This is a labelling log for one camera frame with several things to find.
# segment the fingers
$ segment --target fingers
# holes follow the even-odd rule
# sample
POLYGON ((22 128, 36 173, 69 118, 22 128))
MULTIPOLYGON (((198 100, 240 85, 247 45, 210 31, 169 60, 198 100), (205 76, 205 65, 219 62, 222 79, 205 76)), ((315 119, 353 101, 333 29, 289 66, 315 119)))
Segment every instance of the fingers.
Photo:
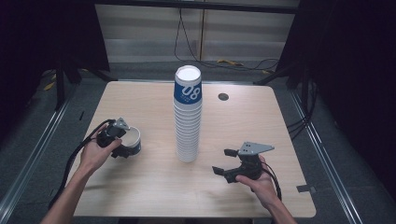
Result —
POLYGON ((92 138, 96 138, 99 132, 101 132, 103 129, 107 127, 107 124, 102 125, 93 135, 92 138))
POLYGON ((259 155, 259 159, 262 162, 262 168, 268 170, 267 163, 265 162, 265 158, 262 155, 259 155))
POLYGON ((257 183, 254 180, 252 180, 249 177, 244 176, 244 175, 238 175, 235 178, 235 180, 240 182, 240 183, 242 183, 242 184, 244 184, 244 185, 246 185, 246 186, 248 186, 248 187, 250 187, 253 190, 256 188, 256 185, 257 185, 257 183))
POLYGON ((119 147, 121 145, 121 143, 122 143, 121 139, 116 139, 113 142, 111 142, 110 145, 105 147, 105 150, 111 152, 112 150, 114 150, 114 148, 119 147))

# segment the human arm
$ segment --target human arm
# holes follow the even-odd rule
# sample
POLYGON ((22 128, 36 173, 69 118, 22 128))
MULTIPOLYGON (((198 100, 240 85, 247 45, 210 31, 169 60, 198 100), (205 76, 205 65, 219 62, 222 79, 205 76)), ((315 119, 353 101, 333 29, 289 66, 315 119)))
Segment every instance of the human arm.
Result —
MULTIPOLYGON (((102 126, 93 136, 102 131, 106 125, 102 126)), ((121 140, 113 141, 107 147, 99 147, 95 140, 89 142, 81 152, 80 164, 71 177, 69 183, 64 188, 63 193, 51 207, 46 216, 41 221, 42 224, 47 223, 71 223, 74 212, 76 210, 79 198, 85 188, 91 175, 101 167, 111 151, 121 144, 121 140)))
MULTIPOLYGON (((268 170, 265 158, 260 156, 260 160, 262 161, 262 168, 268 170)), ((238 175, 235 179, 253 189, 262 206, 270 212, 275 223, 297 223, 285 204, 277 198, 271 176, 267 173, 262 172, 262 175, 257 180, 252 180, 244 175, 238 175)))

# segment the black cable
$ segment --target black cable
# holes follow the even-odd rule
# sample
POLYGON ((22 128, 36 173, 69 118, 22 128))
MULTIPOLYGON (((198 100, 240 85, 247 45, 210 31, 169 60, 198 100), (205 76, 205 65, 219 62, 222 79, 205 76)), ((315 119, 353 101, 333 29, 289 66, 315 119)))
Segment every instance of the black cable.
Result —
POLYGON ((62 183, 61 186, 58 188, 58 191, 56 192, 55 196, 52 198, 52 200, 49 202, 49 210, 51 209, 51 207, 56 203, 56 201, 58 200, 58 198, 61 196, 62 192, 64 192, 64 187, 66 185, 67 182, 67 177, 69 177, 69 173, 70 170, 72 168, 72 164, 77 156, 77 154, 79 153, 79 151, 85 147, 85 145, 87 145, 92 139, 91 137, 93 136, 94 133, 96 133, 101 127, 102 125, 104 125, 105 123, 109 123, 109 122, 114 122, 114 119, 108 119, 103 121, 99 126, 97 126, 92 133, 90 133, 90 135, 88 135, 84 141, 82 141, 78 147, 76 147, 76 149, 73 151, 73 153, 70 155, 69 160, 67 161, 66 167, 64 168, 64 177, 62 179, 62 183))
POLYGON ((314 109, 315 109, 315 103, 318 97, 318 88, 314 85, 314 82, 311 81, 311 108, 309 109, 308 113, 299 121, 292 123, 291 125, 288 125, 288 128, 293 127, 297 124, 299 124, 299 126, 291 131, 289 131, 289 133, 294 133, 296 131, 297 134, 295 134, 292 138, 291 141, 294 140, 302 131, 303 129, 306 127, 306 125, 310 122, 310 120, 312 119, 312 115, 314 113, 314 109))
POLYGON ((276 196, 277 196, 277 198, 278 198, 280 201, 282 201, 282 191, 281 191, 281 189, 280 189, 279 182, 277 181, 277 177, 276 177, 276 175, 275 175, 274 170, 273 170, 273 169, 271 168, 271 166, 269 166, 267 163, 265 163, 265 162, 263 162, 263 161, 262 161, 262 163, 265 164, 265 165, 271 170, 272 173, 271 173, 269 170, 266 170, 266 169, 262 168, 262 170, 263 170, 265 173, 267 173, 269 176, 271 176, 271 178, 274 180, 274 184, 275 184, 275 188, 276 188, 276 196))
POLYGON ((260 61, 259 64, 257 64, 255 67, 252 67, 252 68, 245 67, 245 66, 239 66, 239 67, 222 66, 222 65, 218 65, 218 64, 206 63, 206 62, 199 61, 199 60, 195 57, 194 53, 192 52, 192 49, 191 49, 191 46, 190 46, 190 41, 189 41, 189 38, 188 38, 188 36, 187 36, 186 28, 185 28, 185 26, 184 26, 183 17, 182 17, 182 15, 181 15, 181 8, 178 10, 178 13, 179 13, 179 21, 178 21, 178 26, 177 26, 177 36, 176 36, 175 48, 174 48, 174 54, 175 54, 175 57, 176 57, 178 60, 180 60, 180 61, 182 61, 182 62, 185 62, 185 63, 199 63, 200 65, 205 66, 205 67, 208 67, 208 68, 225 68, 225 69, 231 69, 231 70, 234 70, 234 71, 256 71, 256 70, 260 70, 260 71, 261 71, 261 70, 268 70, 268 69, 271 69, 271 68, 277 66, 277 64, 278 64, 278 62, 279 62, 279 59, 264 59, 264 60, 260 61), (177 56, 176 51, 177 51, 177 41, 178 41, 178 35, 179 35, 179 31, 180 31, 180 25, 181 25, 182 28, 183 28, 184 36, 186 36, 186 41, 187 41, 187 45, 188 45, 188 47, 189 47, 190 54, 191 54, 191 56, 193 57, 194 60, 183 60, 183 59, 180 59, 180 58, 177 56), (276 62, 275 62, 273 65, 269 66, 269 67, 266 67, 266 68, 259 68, 259 66, 260 66, 262 63, 268 62, 268 61, 276 61, 276 62))

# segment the white paper cup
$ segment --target white paper cup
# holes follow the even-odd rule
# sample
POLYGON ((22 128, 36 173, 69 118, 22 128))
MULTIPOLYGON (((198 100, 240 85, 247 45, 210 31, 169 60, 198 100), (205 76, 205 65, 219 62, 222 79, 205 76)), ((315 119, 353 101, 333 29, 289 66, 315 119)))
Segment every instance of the white paper cup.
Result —
POLYGON ((198 155, 202 113, 201 71, 186 65, 175 74, 174 110, 177 155, 182 161, 193 161, 198 155))
POLYGON ((202 104, 201 71, 192 65, 182 66, 175 74, 174 104, 181 110, 194 110, 202 104))
POLYGON ((140 131, 136 127, 130 127, 121 138, 122 144, 128 147, 129 156, 137 155, 141 150, 140 131))

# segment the wooden table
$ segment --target wooden table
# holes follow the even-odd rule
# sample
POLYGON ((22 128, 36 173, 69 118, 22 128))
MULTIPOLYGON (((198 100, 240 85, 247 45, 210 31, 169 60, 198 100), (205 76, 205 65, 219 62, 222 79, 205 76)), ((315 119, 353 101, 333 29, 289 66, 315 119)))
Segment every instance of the wooden table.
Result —
MULTIPOLYGON (((227 184, 212 165, 240 165, 224 156, 245 141, 272 145, 264 152, 276 172, 283 202, 294 217, 316 213, 309 192, 299 193, 304 176, 274 92, 269 87, 203 85, 199 155, 183 162, 176 155, 173 83, 110 82, 87 135, 106 119, 122 117, 141 132, 135 157, 108 158, 89 180, 75 216, 96 217, 269 217, 250 188, 227 184), (221 101, 220 93, 229 100, 221 101)), ((79 165, 79 156, 70 173, 79 165)))

